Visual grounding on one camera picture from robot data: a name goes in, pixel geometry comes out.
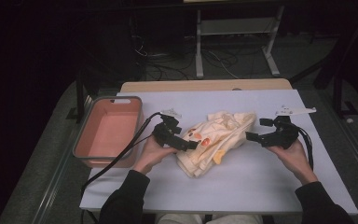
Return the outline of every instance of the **white fabric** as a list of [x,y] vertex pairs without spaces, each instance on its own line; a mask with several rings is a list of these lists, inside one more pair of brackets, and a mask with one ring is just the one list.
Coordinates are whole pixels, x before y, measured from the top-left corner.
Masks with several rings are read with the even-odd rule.
[[176,153],[178,164],[190,177],[204,175],[220,164],[226,153],[246,140],[246,133],[254,125],[256,115],[230,114],[220,111],[208,115],[208,120],[191,127],[183,136],[186,141],[199,142],[196,149]]

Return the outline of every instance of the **pink plastic bin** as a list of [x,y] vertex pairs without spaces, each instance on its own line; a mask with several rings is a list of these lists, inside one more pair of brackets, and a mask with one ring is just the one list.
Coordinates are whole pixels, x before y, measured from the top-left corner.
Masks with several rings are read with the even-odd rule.
[[[142,125],[142,100],[137,96],[96,99],[86,116],[73,153],[88,167],[105,167],[127,146]],[[137,147],[115,167],[132,167]]]

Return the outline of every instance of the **black controller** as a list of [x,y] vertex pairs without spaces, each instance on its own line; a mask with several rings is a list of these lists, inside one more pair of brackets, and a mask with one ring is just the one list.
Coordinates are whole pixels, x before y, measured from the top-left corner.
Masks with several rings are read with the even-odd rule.
[[179,134],[182,129],[177,127],[179,121],[174,117],[161,115],[162,122],[155,126],[153,130],[153,135],[156,138],[156,142],[160,146],[167,144],[170,147],[174,147],[179,150],[186,151],[188,149],[195,149],[198,145],[198,142],[186,141],[176,134]]
[[262,126],[275,126],[274,133],[257,134],[246,132],[246,139],[258,142],[262,147],[281,146],[284,149],[289,148],[298,138],[298,128],[292,123],[289,116],[278,116],[276,119],[260,119]]

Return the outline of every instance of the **person's right hand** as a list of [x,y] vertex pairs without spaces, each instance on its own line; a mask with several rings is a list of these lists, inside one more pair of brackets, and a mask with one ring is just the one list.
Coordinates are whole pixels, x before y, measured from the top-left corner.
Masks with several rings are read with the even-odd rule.
[[283,147],[267,147],[275,153],[283,162],[283,165],[289,169],[302,185],[318,181],[318,177],[310,168],[304,148],[298,139],[287,149]]
[[146,175],[153,166],[160,163],[162,159],[170,154],[176,153],[178,150],[173,147],[161,147],[154,135],[147,138],[142,154],[133,165],[133,170]]

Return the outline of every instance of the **black jacket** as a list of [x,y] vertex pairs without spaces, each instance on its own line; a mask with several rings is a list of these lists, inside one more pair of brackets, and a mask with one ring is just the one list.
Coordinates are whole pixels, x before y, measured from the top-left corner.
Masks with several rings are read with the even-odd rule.
[[[100,214],[100,224],[141,223],[144,196],[150,179],[130,170],[120,189],[110,195]],[[296,190],[303,208],[303,224],[353,224],[351,217],[335,204],[321,182]]]

